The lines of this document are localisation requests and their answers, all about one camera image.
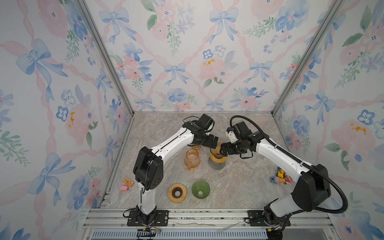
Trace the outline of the brown paper coffee filter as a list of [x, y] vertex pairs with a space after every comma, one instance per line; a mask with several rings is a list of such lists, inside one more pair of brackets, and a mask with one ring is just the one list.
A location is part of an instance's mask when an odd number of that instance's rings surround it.
[[223, 144], [223, 142], [218, 142], [217, 143], [217, 146], [213, 149], [211, 148], [210, 151], [211, 151], [211, 154], [214, 155], [216, 158], [222, 158], [223, 155], [221, 154], [221, 145]]

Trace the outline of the wooden ring dripper holder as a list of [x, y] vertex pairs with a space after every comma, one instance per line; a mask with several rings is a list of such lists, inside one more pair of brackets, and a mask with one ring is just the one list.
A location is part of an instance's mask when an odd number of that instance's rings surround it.
[[225, 163], [228, 157], [224, 157], [222, 155], [215, 155], [215, 154], [210, 154], [210, 158], [214, 163], [217, 164], [222, 164]]

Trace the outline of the grey glass carafe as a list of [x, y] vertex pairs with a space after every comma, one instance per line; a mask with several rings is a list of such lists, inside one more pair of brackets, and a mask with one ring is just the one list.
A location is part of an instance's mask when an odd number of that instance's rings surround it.
[[214, 170], [222, 170], [226, 166], [226, 162], [216, 163], [216, 162], [213, 162], [213, 161], [209, 161], [209, 165]]

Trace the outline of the green glass dripper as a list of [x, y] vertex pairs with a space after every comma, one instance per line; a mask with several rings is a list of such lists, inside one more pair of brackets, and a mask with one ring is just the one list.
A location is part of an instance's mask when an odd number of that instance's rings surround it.
[[209, 196], [211, 188], [206, 181], [196, 181], [192, 185], [192, 194], [197, 199], [205, 199]]

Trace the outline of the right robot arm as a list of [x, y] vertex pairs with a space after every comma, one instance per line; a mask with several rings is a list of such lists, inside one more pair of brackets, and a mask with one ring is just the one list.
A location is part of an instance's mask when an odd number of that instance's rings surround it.
[[252, 132], [245, 122], [227, 128], [228, 143], [221, 145], [223, 156], [242, 156], [248, 151], [258, 153], [281, 168], [296, 184], [292, 193], [265, 206], [262, 220], [274, 226], [288, 215], [311, 212], [331, 196], [330, 183], [324, 178], [328, 171], [296, 158], [276, 144], [261, 130]]

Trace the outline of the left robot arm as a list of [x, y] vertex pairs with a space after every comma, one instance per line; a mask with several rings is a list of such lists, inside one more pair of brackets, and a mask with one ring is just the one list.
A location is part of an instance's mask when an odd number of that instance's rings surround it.
[[201, 145], [215, 148], [218, 137], [211, 135], [215, 121], [206, 114], [192, 121], [184, 122], [182, 127], [164, 142], [148, 148], [143, 147], [133, 169], [135, 180], [139, 185], [139, 203], [136, 210], [143, 217], [156, 212], [156, 187], [164, 177], [166, 162], [187, 145]]

